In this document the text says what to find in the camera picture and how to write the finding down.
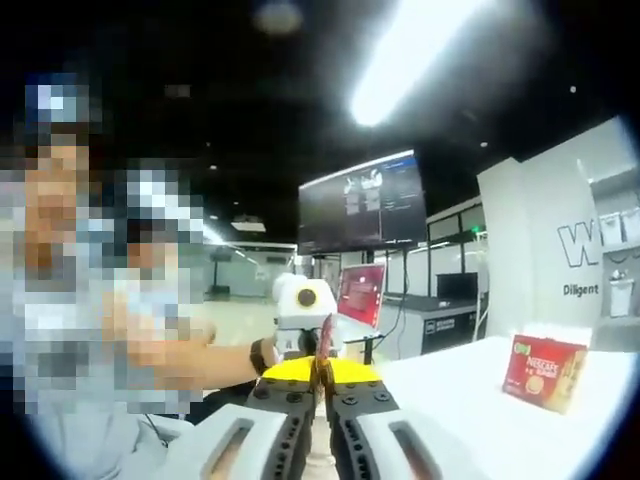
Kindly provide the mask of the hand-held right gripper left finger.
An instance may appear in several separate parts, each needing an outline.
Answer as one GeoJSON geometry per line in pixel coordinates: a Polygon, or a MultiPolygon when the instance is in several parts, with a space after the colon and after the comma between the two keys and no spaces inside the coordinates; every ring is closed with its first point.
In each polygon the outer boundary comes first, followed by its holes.
{"type": "Polygon", "coordinates": [[[213,459],[229,462],[229,479],[300,479],[315,417],[312,357],[267,370],[244,405],[227,405],[203,424],[214,435],[213,459]]]}

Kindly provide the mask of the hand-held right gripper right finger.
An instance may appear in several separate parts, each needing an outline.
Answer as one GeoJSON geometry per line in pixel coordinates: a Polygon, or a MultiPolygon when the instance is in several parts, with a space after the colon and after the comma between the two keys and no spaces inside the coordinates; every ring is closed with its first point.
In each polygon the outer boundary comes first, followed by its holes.
{"type": "Polygon", "coordinates": [[[441,479],[427,431],[369,365],[327,361],[330,448],[342,479],[441,479]]]}

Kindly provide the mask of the person's left hand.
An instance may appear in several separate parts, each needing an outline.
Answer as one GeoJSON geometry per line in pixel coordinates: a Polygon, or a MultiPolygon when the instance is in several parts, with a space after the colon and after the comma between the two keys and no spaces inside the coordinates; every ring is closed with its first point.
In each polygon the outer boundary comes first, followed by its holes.
{"type": "Polygon", "coordinates": [[[262,339],[262,355],[267,368],[282,362],[283,356],[278,349],[277,340],[276,335],[262,339]]]}

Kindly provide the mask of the person's right hand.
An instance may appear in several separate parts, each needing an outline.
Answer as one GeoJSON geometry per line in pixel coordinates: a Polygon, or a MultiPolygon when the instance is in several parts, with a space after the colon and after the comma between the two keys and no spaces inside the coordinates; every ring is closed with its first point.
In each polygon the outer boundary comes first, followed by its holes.
{"type": "Polygon", "coordinates": [[[311,430],[311,449],[306,459],[303,480],[336,480],[335,458],[330,448],[331,432],[325,417],[316,417],[311,430]]]}

